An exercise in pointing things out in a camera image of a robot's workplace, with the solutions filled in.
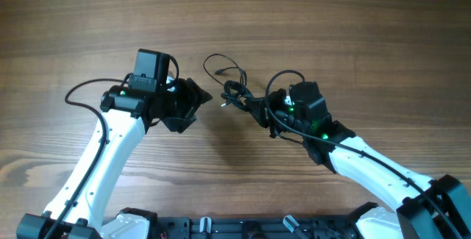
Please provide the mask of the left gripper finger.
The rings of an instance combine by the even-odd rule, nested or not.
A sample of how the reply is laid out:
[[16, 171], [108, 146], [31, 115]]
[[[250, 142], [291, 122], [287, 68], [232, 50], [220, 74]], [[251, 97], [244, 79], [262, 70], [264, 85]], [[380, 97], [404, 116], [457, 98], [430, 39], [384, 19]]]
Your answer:
[[207, 91], [203, 90], [197, 83], [191, 78], [187, 79], [188, 85], [190, 86], [193, 94], [196, 96], [196, 99], [199, 103], [206, 103], [213, 99], [212, 95], [210, 95]]
[[183, 133], [195, 120], [196, 116], [192, 115], [189, 118], [167, 117], [162, 122], [170, 132]]

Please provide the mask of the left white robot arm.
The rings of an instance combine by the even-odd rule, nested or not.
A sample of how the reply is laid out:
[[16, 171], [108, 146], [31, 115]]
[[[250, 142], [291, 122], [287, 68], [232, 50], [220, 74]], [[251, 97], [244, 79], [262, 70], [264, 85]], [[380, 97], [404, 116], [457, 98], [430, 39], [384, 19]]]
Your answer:
[[72, 174], [41, 215], [25, 214], [17, 238], [166, 238], [154, 212], [123, 209], [103, 222], [125, 163], [149, 128], [184, 132], [211, 95], [192, 79], [170, 76], [169, 54], [139, 49], [133, 72], [102, 95], [98, 122]]

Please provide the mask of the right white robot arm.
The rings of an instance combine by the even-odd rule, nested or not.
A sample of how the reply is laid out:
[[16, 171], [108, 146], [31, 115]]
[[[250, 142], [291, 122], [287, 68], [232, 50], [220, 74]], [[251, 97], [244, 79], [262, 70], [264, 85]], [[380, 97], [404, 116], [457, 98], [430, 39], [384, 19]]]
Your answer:
[[256, 98], [241, 93], [244, 109], [272, 137], [296, 133], [309, 157], [366, 188], [385, 205], [365, 204], [350, 216], [361, 238], [469, 238], [470, 195], [447, 174], [418, 174], [383, 156], [334, 121], [315, 82], [300, 82]]

